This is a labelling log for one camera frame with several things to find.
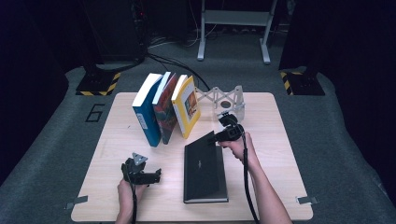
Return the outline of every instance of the person's hand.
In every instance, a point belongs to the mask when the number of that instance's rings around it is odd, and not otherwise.
[[[253,146],[253,141],[251,139],[250,133],[245,133],[246,137],[246,144],[247,144],[247,160],[249,164],[259,164],[259,159],[257,158],[256,151]],[[240,160],[241,162],[244,161],[244,141],[243,138],[240,137],[238,140],[235,141],[225,141],[219,142],[219,146],[221,147],[229,147],[230,150],[233,152],[235,157]]]
[[[143,192],[147,188],[147,185],[136,185],[135,186],[135,193],[136,199],[139,203],[142,199]],[[131,223],[132,221],[132,214],[134,210],[134,197],[132,194],[131,185],[122,179],[117,186],[119,192],[119,203],[120,203],[120,211],[117,216],[117,224],[121,223]]]

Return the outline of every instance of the clear plastic stand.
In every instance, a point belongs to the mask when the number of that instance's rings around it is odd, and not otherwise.
[[[234,114],[241,123],[245,117],[245,102],[242,86],[236,86],[232,91],[223,92],[218,87],[211,91],[203,92],[195,88],[198,102],[206,98],[212,102],[213,120],[219,120],[222,114]]]

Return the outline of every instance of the wooden tabletop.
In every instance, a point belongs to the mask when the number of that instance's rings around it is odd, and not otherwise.
[[[137,221],[253,220],[244,191],[243,165],[228,148],[223,149],[223,157],[230,201],[183,203],[184,146],[211,131],[221,131],[219,123],[213,120],[211,102],[200,101],[202,115],[188,139],[182,137],[176,126],[168,145],[160,143],[150,147],[132,109],[135,95],[135,92],[122,92],[115,97],[78,195],[88,195],[88,201],[75,205],[72,219],[76,222],[115,221],[119,211],[117,185],[122,179],[120,167],[135,152],[148,157],[145,173],[162,169],[160,183],[150,185],[138,205]],[[244,100],[246,111],[241,124],[253,138],[265,173],[291,219],[310,219],[311,205],[296,202],[296,197],[305,197],[306,192],[274,96],[244,92]],[[255,202],[253,187],[249,186]]]

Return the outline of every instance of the person's arm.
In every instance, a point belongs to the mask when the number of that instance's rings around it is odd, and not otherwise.
[[[253,146],[249,133],[245,133],[247,142],[247,163],[253,188],[256,195],[257,207],[259,210],[260,223],[291,223],[285,206],[280,201],[279,196],[275,192],[269,182]],[[235,157],[240,161],[244,158],[244,143],[242,137],[232,142],[219,142],[222,147],[229,147]]]
[[[143,192],[147,185],[136,185],[135,192],[137,202],[142,198]],[[130,224],[132,222],[132,214],[134,211],[134,198],[131,185],[122,179],[117,186],[119,192],[120,211],[117,215],[116,224]]]

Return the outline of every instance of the book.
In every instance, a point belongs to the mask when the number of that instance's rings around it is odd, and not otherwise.
[[[193,77],[188,77],[187,75],[180,76],[172,95],[172,104],[181,133],[187,139],[193,126],[201,116]]]
[[[206,134],[184,147],[184,203],[227,203],[229,201],[222,148]]]
[[[137,120],[139,120],[140,126],[151,147],[158,146],[161,141],[161,132],[155,119],[152,100],[162,77],[163,75],[160,74],[148,74],[132,103]]]
[[[176,84],[177,75],[171,75],[170,72],[166,72],[152,100],[163,143],[166,145],[169,143],[169,139],[177,124],[177,117],[171,100]]]

